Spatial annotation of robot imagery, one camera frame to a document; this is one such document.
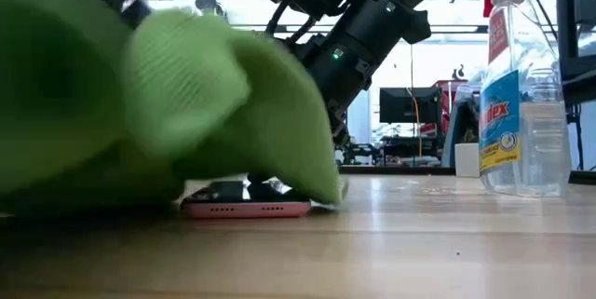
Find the wooden table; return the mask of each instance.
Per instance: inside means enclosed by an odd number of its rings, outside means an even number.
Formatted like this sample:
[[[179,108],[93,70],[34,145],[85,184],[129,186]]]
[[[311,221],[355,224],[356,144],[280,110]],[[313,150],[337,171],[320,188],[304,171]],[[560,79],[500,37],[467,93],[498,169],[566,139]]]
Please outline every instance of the wooden table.
[[[596,187],[349,179],[342,211],[303,219],[0,232],[0,298],[596,297]]]

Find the green microfiber towel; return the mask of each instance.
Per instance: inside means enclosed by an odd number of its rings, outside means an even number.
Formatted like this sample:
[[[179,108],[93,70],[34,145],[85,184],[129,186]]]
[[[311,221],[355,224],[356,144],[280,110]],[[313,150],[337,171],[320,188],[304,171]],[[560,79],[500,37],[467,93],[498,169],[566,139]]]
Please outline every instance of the green microfiber towel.
[[[323,101],[276,43],[173,10],[133,33],[100,0],[0,7],[0,211],[165,203],[247,171],[341,201]]]

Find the clear plastic bottle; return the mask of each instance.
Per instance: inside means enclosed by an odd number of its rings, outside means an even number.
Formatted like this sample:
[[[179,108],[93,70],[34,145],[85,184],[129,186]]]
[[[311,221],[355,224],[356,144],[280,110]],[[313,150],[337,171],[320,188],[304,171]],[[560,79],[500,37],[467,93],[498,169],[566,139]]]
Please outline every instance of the clear plastic bottle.
[[[571,156],[556,54],[529,0],[491,2],[489,67],[481,90],[481,180],[495,192],[561,196]]]

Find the computer monitor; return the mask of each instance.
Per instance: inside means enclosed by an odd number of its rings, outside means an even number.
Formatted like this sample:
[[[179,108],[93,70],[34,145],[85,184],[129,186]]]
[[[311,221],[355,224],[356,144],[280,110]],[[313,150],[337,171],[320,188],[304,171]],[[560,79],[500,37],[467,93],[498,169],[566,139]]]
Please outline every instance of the computer monitor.
[[[440,123],[441,88],[411,88],[418,104],[418,120],[413,97],[407,88],[381,88],[379,122],[381,123]]]

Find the pink phone case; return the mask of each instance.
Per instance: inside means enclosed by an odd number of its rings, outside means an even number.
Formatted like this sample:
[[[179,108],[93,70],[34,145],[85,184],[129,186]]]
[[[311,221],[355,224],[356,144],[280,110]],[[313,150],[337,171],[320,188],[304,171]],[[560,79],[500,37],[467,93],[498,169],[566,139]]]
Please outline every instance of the pink phone case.
[[[255,219],[305,216],[310,202],[184,203],[183,214],[192,219]]]

